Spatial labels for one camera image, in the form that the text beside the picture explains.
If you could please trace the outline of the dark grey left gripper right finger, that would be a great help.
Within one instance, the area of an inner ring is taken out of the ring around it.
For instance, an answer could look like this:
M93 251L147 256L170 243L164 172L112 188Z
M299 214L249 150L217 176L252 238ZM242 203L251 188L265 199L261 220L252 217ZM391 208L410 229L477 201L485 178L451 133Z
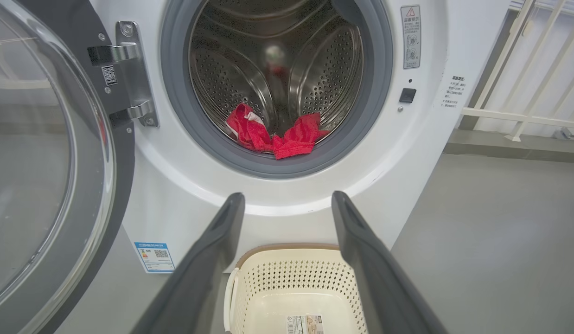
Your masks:
M446 334L446 328L349 196L334 192L331 208L342 258L355 273L368 332Z

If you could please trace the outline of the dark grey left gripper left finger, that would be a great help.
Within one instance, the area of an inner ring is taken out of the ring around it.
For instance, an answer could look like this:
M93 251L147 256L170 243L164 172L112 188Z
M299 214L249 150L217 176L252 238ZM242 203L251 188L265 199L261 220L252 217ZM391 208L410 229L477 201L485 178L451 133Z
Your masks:
M236 257L245 197L233 193L176 266L134 334L208 334L223 271Z

